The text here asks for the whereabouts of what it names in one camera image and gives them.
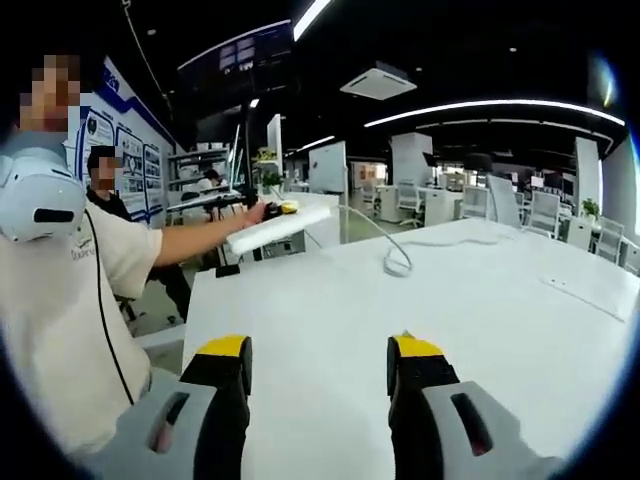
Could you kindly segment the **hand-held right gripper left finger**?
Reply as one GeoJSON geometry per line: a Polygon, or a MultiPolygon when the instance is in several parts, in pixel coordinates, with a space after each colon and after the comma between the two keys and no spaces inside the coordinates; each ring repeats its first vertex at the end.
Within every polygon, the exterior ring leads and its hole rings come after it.
{"type": "Polygon", "coordinates": [[[239,479],[250,422],[252,342],[203,345],[180,376],[156,372],[149,391],[92,455],[96,479],[239,479]]]}

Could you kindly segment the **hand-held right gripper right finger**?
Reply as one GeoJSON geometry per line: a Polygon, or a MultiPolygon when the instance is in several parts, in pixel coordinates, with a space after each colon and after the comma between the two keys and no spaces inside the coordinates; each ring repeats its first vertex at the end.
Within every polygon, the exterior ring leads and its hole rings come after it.
{"type": "Polygon", "coordinates": [[[551,479],[562,460],[521,438],[520,422],[436,345],[409,333],[387,344],[388,424],[397,479],[551,479]]]}

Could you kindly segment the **person's left hand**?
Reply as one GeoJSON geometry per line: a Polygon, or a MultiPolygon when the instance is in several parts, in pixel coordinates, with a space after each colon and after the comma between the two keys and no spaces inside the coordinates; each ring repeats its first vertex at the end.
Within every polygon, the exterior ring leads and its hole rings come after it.
{"type": "Polygon", "coordinates": [[[243,225],[245,228],[260,224],[264,221],[265,215],[269,212],[270,203],[258,202],[243,213],[243,225]]]}

